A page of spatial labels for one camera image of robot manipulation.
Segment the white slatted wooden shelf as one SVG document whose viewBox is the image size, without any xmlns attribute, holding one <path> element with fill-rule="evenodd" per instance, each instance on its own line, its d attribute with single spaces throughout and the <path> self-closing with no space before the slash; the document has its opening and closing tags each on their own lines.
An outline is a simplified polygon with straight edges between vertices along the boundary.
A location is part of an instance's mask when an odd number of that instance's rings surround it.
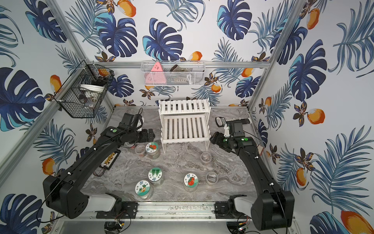
<svg viewBox="0 0 374 234">
<path fill-rule="evenodd" d="M 161 144 L 166 152 L 167 144 L 203 142 L 210 145 L 211 106 L 209 99 L 162 100 L 159 102 L 161 120 Z"/>
</svg>

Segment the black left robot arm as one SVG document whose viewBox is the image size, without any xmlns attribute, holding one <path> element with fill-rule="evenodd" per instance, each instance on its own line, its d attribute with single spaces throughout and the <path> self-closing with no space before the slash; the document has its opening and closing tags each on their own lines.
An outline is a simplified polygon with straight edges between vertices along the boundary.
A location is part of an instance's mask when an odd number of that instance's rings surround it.
<svg viewBox="0 0 374 234">
<path fill-rule="evenodd" d="M 97 142 L 89 148 L 68 169 L 58 176 L 48 176 L 43 181 L 45 200 L 48 208 L 70 218 L 76 218 L 88 208 L 109 212 L 119 200 L 113 196 L 94 196 L 82 193 L 81 189 L 101 165 L 101 163 L 125 143 L 152 142 L 155 134 L 152 129 L 143 129 L 141 114 L 125 113 L 117 127 L 107 127 Z"/>
</svg>

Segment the clear lidless jar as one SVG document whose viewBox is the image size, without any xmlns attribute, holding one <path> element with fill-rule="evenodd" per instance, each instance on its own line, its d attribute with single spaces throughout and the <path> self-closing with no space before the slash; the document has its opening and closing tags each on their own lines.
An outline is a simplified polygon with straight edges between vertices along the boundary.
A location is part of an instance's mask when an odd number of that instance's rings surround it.
<svg viewBox="0 0 374 234">
<path fill-rule="evenodd" d="M 134 151 L 141 158 L 146 156 L 146 146 L 143 144 L 137 145 Z"/>
</svg>

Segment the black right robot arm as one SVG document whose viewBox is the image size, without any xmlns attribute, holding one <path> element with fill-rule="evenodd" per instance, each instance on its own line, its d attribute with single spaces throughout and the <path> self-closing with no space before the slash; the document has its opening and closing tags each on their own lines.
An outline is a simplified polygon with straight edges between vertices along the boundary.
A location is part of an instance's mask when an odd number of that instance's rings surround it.
<svg viewBox="0 0 374 234">
<path fill-rule="evenodd" d="M 250 121 L 227 121 L 223 117 L 217 117 L 215 121 L 216 125 L 225 131 L 215 132 L 210 142 L 240 158 L 257 193 L 255 199 L 245 195 L 230 196 L 227 201 L 228 215 L 233 218 L 242 215 L 250 217 L 259 231 L 291 227 L 295 198 L 290 191 L 285 191 L 276 182 L 261 159 L 255 140 L 245 133 L 243 125 L 249 124 Z"/>
</svg>

